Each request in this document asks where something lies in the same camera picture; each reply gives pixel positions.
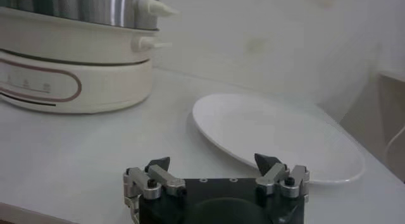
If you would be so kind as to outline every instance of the white ceramic plate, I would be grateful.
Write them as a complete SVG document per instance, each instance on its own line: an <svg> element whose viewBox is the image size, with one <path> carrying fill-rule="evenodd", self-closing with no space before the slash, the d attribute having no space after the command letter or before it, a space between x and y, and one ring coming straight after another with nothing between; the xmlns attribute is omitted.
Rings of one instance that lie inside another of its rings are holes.
<svg viewBox="0 0 405 224"><path fill-rule="evenodd" d="M310 182L342 184L364 173L356 143L319 116L278 99L213 94L195 103L197 127L231 156L256 167L254 153L307 166Z"/></svg>

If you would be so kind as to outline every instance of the stainless steel pot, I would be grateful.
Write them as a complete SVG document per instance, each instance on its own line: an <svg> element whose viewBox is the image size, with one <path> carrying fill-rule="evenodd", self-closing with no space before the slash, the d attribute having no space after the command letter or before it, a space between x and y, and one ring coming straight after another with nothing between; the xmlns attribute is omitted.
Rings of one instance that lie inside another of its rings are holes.
<svg viewBox="0 0 405 224"><path fill-rule="evenodd" d="M90 23L157 30L156 15L139 8L139 0L1 0L0 5Z"/></svg>

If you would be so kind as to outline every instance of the white countertop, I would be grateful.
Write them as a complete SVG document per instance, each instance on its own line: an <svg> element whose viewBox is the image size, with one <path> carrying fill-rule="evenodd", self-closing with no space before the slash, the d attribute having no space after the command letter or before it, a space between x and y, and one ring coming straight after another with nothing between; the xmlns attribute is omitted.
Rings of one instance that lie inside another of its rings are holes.
<svg viewBox="0 0 405 224"><path fill-rule="evenodd" d="M170 171L178 177L258 175L208 142L190 114L208 94L252 91L158 69L155 76L146 101L110 113L54 115L0 101L0 219L18 224L35 215L17 209L23 208L75 223L131 224L122 173L163 156L171 157ZM312 104L297 105L333 122ZM405 222L405 185L360 148L363 177L311 186L306 223Z"/></svg>

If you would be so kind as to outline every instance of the metal bracket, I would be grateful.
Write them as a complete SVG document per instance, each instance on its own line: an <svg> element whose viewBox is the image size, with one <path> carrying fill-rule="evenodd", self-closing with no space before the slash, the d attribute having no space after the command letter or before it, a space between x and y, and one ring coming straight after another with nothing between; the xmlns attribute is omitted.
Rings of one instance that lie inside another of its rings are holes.
<svg viewBox="0 0 405 224"><path fill-rule="evenodd" d="M129 168L123 174L124 202L130 208L131 218L139 224L139 197L153 200L161 195L161 184L151 179L139 168Z"/></svg>
<svg viewBox="0 0 405 224"><path fill-rule="evenodd" d="M277 184L279 180L286 178L289 172L289 169L284 164L275 163L263 177L256 179L256 183L268 196L274 193L275 184Z"/></svg>
<svg viewBox="0 0 405 224"><path fill-rule="evenodd" d="M186 194L185 180L174 177L160 166L150 166L147 173L166 188L167 194L176 197L182 197Z"/></svg>
<svg viewBox="0 0 405 224"><path fill-rule="evenodd" d="M280 187L284 197L304 196L305 201L308 202L309 171L305 166L295 166L290 176L280 182Z"/></svg>

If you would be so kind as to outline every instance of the white plastic handle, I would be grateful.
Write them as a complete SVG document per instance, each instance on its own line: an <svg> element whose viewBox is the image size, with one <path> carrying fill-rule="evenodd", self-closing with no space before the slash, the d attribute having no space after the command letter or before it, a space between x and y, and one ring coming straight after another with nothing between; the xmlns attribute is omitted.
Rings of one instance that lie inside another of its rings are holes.
<svg viewBox="0 0 405 224"><path fill-rule="evenodd" d="M136 51L159 49L161 47L171 47L171 43L161 42L155 37L136 37L134 39L134 49Z"/></svg>
<svg viewBox="0 0 405 224"><path fill-rule="evenodd" d="M177 15L179 12L157 0L138 0L138 7L156 17Z"/></svg>

